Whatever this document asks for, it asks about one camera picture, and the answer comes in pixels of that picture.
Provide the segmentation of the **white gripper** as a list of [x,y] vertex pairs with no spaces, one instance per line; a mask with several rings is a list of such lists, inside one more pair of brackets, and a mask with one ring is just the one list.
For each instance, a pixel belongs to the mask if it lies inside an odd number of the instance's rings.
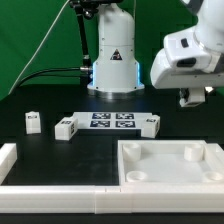
[[[224,87],[224,72],[177,71],[168,62],[164,50],[157,54],[151,71],[151,83],[156,89]],[[185,89],[180,89],[180,104],[185,102]]]

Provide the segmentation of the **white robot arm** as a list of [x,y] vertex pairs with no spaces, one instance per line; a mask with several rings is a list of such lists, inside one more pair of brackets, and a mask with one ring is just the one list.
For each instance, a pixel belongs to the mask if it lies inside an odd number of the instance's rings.
[[[195,26],[167,35],[150,71],[157,89],[178,89],[180,105],[205,101],[205,89],[224,86],[224,0],[180,0],[196,15]],[[91,94],[113,99],[141,91],[134,57],[134,19],[115,3],[99,7],[99,56]]]

